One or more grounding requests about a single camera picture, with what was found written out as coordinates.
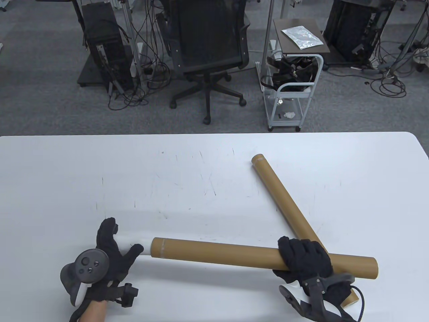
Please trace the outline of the person's right hand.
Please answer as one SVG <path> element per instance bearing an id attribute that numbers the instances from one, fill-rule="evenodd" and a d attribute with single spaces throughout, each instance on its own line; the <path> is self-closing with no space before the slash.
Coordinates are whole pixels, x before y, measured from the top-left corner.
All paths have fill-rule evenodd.
<path id="1" fill-rule="evenodd" d="M 328 253 L 317 241 L 283 236 L 278 250 L 288 270 L 273 273 L 285 281 L 280 293 L 300 316 L 316 322 L 354 321 L 341 305 L 351 294 L 355 277 L 334 273 Z"/>

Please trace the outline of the person's left hand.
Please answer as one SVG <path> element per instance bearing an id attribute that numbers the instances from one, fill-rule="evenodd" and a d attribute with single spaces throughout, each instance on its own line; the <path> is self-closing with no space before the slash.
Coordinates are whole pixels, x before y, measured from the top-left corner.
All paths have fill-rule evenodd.
<path id="1" fill-rule="evenodd" d="M 76 308 L 70 316 L 71 322 L 104 322 L 109 302 L 132 307 L 138 296 L 138 289 L 131 283 L 120 283 L 144 247 L 134 244 L 122 254 L 114 239 L 117 231 L 115 218 L 103 220 L 95 248 L 80 253 L 74 262 L 62 268 L 60 281 Z"/>

